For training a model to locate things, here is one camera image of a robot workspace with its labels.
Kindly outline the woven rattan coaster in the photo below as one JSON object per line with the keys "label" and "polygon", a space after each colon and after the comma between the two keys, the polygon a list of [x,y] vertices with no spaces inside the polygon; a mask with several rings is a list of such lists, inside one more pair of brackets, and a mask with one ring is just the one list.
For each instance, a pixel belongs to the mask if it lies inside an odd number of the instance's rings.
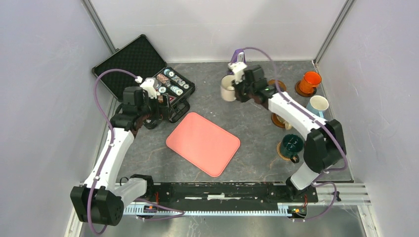
{"label": "woven rattan coaster", "polygon": [[282,142],[277,145],[277,153],[283,160],[286,161],[291,161],[293,158],[292,152],[289,151],[286,146],[282,144]]}

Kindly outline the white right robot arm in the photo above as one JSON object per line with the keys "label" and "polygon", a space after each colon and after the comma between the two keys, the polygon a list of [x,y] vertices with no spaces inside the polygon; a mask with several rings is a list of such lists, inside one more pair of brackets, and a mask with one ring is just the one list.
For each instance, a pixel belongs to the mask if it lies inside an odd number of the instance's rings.
{"label": "white right robot arm", "polygon": [[336,119],[327,121],[296,102],[279,85],[269,85],[259,65],[248,66],[243,62],[229,63],[233,73],[231,82],[236,99],[257,104],[289,122],[305,140],[303,163],[286,181],[285,194],[291,201],[305,196],[305,189],[343,160],[347,163],[342,125]]}

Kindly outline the orange mug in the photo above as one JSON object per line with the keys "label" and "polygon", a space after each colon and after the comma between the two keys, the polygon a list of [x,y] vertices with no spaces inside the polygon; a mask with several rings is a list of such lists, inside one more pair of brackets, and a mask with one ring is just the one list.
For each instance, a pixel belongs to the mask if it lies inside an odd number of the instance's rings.
{"label": "orange mug", "polygon": [[303,94],[312,95],[317,91],[317,87],[322,82],[322,77],[314,71],[306,72],[298,85],[298,89]]}

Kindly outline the white mug blue handle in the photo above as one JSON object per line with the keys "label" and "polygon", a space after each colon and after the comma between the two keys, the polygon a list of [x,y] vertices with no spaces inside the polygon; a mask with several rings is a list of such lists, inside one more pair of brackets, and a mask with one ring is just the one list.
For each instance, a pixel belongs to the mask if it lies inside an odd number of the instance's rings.
{"label": "white mug blue handle", "polygon": [[320,118],[324,118],[325,111],[329,108],[328,100],[320,95],[314,95],[310,98],[306,109],[311,113],[319,116]]}

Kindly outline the brown wooden coaster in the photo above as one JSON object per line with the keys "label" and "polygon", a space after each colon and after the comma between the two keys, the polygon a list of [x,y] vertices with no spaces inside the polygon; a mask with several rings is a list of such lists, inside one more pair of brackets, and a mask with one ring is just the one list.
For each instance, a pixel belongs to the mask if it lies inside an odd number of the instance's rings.
{"label": "brown wooden coaster", "polygon": [[284,128],[284,122],[286,121],[285,119],[283,119],[282,117],[280,117],[279,115],[272,113],[271,114],[271,121],[280,128]]}
{"label": "brown wooden coaster", "polygon": [[275,80],[275,79],[271,79],[270,81],[268,81],[268,85],[276,86],[276,84],[278,84],[278,86],[279,86],[279,88],[280,88],[280,90],[282,92],[286,92],[287,91],[287,87],[286,87],[286,85],[282,81]]}
{"label": "brown wooden coaster", "polygon": [[313,88],[312,93],[305,93],[305,92],[303,92],[302,90],[299,89],[299,84],[300,84],[300,81],[298,81],[294,86],[294,89],[295,89],[295,91],[298,95],[308,98],[308,97],[314,96],[317,93],[317,88],[316,87]]}

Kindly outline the dark green mug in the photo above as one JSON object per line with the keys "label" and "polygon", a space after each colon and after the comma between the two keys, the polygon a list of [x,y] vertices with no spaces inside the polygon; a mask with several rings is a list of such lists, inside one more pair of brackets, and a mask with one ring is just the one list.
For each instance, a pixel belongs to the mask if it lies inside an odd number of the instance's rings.
{"label": "dark green mug", "polygon": [[292,163],[299,163],[299,153],[304,148],[304,140],[296,135],[296,134],[287,134],[282,139],[282,144],[286,146],[286,148],[292,152],[293,158],[291,160]]}

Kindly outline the white ribbed black-rimmed mug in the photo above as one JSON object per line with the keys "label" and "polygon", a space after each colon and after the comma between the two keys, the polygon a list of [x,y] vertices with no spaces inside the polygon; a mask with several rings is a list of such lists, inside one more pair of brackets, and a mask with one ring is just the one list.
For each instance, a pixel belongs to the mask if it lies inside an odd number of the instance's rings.
{"label": "white ribbed black-rimmed mug", "polygon": [[233,86],[234,76],[226,75],[221,79],[220,95],[224,101],[233,102],[236,100],[235,88]]}

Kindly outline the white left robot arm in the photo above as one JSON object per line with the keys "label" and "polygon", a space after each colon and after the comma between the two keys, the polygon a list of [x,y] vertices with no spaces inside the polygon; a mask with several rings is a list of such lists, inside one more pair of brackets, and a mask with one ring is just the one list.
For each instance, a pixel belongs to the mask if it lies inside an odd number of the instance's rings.
{"label": "white left robot arm", "polygon": [[175,112],[173,96],[152,87],[131,86],[123,91],[122,102],[107,120],[109,127],[105,145],[84,183],[70,192],[77,218],[91,226],[116,226],[124,209],[136,200],[148,201],[157,210],[158,200],[153,178],[133,174],[119,187],[115,186],[118,172],[129,147],[142,126],[152,129]]}

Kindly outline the beige mug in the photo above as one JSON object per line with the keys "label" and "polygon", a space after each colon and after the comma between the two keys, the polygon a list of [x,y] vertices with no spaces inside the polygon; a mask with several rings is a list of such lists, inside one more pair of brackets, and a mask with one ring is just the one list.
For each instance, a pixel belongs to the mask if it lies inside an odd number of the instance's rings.
{"label": "beige mug", "polygon": [[292,129],[292,125],[289,123],[289,122],[287,122],[287,121],[285,121],[284,122],[284,128],[286,129],[286,130],[291,130]]}

